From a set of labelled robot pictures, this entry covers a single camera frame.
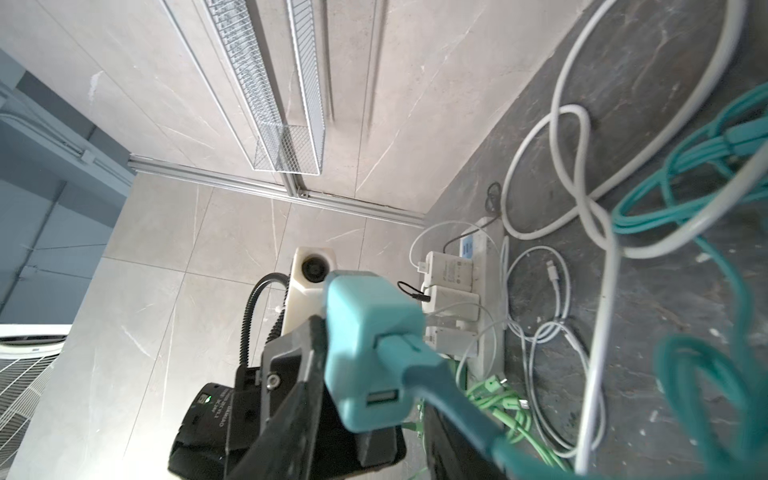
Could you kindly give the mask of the teal charger plug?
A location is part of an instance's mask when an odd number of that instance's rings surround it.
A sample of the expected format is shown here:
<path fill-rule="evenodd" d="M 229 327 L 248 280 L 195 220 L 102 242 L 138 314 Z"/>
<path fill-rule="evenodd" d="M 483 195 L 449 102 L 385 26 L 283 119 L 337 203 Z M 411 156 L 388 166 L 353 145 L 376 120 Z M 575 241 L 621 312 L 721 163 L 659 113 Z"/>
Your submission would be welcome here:
<path fill-rule="evenodd" d="M 420 337 L 417 301 L 372 272 L 336 271 L 326 279 L 328 353 L 324 382 L 344 427 L 363 433 L 400 424 L 414 398 L 376 352 L 388 335 Z"/>

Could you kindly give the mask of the white pastel power strip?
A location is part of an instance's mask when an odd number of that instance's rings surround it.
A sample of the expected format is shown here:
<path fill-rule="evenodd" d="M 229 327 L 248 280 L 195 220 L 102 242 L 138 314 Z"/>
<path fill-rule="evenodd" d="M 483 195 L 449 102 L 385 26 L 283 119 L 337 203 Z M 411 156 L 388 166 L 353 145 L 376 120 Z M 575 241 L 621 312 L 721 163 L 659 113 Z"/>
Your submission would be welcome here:
<path fill-rule="evenodd" d="M 479 295 L 479 303 L 487 309 L 480 312 L 476 331 L 480 332 L 494 322 L 505 319 L 501 295 L 500 248 L 504 228 L 499 220 L 463 238 L 459 243 L 462 258 L 473 263 L 472 292 Z M 478 341 L 478 353 L 467 359 L 468 372 L 477 380 L 492 374 L 501 374 L 504 368 L 504 329 L 501 323 L 487 330 Z"/>

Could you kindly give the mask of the white charger with cable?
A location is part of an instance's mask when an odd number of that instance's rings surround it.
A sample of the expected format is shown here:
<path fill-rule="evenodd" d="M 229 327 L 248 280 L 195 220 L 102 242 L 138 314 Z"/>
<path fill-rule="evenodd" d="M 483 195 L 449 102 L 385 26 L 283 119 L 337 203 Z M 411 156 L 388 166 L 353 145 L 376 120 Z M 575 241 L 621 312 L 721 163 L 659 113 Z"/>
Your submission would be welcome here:
<path fill-rule="evenodd" d="M 417 263 L 417 271 L 424 276 L 427 288 L 440 286 L 463 292 L 472 291 L 471 259 L 430 251 L 424 261 Z"/>

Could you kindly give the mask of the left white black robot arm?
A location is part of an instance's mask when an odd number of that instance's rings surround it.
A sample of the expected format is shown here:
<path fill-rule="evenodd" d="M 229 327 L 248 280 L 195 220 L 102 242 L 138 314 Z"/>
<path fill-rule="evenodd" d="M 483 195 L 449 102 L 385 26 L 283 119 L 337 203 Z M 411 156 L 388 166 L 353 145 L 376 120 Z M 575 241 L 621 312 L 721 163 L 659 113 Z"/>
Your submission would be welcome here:
<path fill-rule="evenodd" d="M 173 441 L 168 470 L 180 479 L 345 479 L 400 463 L 401 427 L 352 433 L 324 384 L 324 287 L 337 268 L 330 248 L 300 247 L 289 273 L 272 272 L 252 289 L 243 314 L 239 365 L 228 387 L 198 392 Z M 257 301 L 277 284 L 282 310 L 252 366 Z"/>

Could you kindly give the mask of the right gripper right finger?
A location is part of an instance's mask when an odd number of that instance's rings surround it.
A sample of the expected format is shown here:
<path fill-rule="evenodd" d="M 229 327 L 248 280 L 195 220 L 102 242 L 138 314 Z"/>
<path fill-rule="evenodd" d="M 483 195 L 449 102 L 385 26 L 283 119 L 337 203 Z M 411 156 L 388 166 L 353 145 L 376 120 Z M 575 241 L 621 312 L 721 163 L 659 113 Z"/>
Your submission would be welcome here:
<path fill-rule="evenodd" d="M 424 434 L 430 477 L 437 480 L 506 479 L 432 405 L 424 405 Z"/>

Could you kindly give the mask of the green charger plug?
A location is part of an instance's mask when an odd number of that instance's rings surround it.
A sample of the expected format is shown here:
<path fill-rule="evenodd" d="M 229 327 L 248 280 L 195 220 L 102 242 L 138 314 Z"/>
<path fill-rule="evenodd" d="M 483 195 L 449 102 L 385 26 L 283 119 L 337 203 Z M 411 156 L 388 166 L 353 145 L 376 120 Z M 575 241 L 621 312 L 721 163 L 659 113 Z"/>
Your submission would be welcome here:
<path fill-rule="evenodd" d="M 438 353 L 458 357 L 475 358 L 478 356 L 477 334 L 475 332 L 428 326 L 425 330 L 425 342 Z"/>

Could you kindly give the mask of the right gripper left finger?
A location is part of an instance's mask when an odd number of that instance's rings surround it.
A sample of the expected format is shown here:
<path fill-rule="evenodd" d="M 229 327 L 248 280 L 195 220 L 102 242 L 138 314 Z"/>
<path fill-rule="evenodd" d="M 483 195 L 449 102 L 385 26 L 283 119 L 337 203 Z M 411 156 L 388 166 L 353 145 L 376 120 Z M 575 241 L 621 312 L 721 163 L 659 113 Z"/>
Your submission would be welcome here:
<path fill-rule="evenodd" d="M 308 479 L 324 395 L 326 321 L 313 315 L 265 346 L 266 369 L 236 370 L 227 479 Z"/>

